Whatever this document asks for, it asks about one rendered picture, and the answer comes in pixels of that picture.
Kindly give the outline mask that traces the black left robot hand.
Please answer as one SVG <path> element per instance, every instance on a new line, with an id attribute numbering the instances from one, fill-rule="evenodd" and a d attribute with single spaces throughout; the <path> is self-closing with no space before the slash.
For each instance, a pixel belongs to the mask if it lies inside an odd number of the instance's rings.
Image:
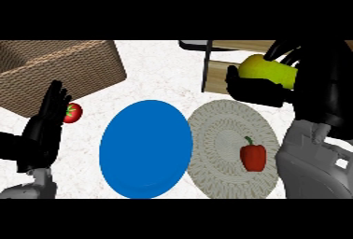
<path id="1" fill-rule="evenodd" d="M 56 160 L 64 118 L 72 97 L 62 82 L 47 89 L 38 113 L 31 117 L 21 135 L 0 132 L 0 159 L 16 161 L 19 173 L 49 168 Z"/>

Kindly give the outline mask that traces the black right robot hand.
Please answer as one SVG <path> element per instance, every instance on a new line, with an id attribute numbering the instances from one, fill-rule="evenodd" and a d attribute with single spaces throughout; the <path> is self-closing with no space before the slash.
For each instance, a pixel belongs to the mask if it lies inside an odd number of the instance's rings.
<path id="1" fill-rule="evenodd" d="M 322 126 L 328 136 L 353 140 L 353 50 L 341 39 L 278 40 L 263 60 L 294 68 L 291 89 L 259 74 L 242 77 L 228 67 L 226 90 L 235 100 L 281 107 L 291 104 L 295 119 Z"/>

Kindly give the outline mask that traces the round woven grey placemat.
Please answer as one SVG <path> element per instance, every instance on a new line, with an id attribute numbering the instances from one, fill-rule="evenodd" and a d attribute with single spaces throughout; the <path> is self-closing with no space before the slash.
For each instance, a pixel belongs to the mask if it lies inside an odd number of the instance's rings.
<path id="1" fill-rule="evenodd" d="M 195 110 L 188 122 L 194 135 L 188 174 L 198 189 L 213 199 L 264 199 L 279 180 L 279 142 L 260 113 L 236 101 L 216 100 Z M 260 172 L 248 172 L 239 159 L 250 144 L 266 149 Z"/>

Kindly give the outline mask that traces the red tomato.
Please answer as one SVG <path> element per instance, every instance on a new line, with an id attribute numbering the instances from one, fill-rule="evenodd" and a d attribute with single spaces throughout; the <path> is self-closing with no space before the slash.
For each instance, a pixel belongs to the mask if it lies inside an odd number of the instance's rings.
<path id="1" fill-rule="evenodd" d="M 70 103 L 67 108 L 67 116 L 64 118 L 65 123 L 75 123 L 83 115 L 83 108 L 80 104 Z"/>

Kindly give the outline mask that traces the brown wicker basket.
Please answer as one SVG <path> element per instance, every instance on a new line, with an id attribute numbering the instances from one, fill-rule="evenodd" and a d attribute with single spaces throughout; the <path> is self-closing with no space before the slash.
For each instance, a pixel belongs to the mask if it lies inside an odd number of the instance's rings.
<path id="1" fill-rule="evenodd" d="M 126 77 L 112 40 L 0 40 L 0 107 L 25 118 L 55 79 L 75 100 Z"/>

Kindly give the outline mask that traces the blue oval plate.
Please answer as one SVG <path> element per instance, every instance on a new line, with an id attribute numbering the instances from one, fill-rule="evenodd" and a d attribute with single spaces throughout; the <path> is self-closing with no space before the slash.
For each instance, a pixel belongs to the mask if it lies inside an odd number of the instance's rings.
<path id="1" fill-rule="evenodd" d="M 99 146 L 101 171 L 114 191 L 134 199 L 167 192 L 185 174 L 192 147 L 189 123 L 174 106 L 158 100 L 129 105 Z"/>

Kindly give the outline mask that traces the red bell pepper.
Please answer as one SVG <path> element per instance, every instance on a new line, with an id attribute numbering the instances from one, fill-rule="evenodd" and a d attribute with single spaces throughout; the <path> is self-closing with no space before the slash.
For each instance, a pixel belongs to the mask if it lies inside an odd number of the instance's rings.
<path id="1" fill-rule="evenodd" d="M 256 145 L 250 136 L 245 136 L 248 145 L 239 149 L 239 160 L 248 172 L 262 172 L 266 165 L 266 148 Z"/>

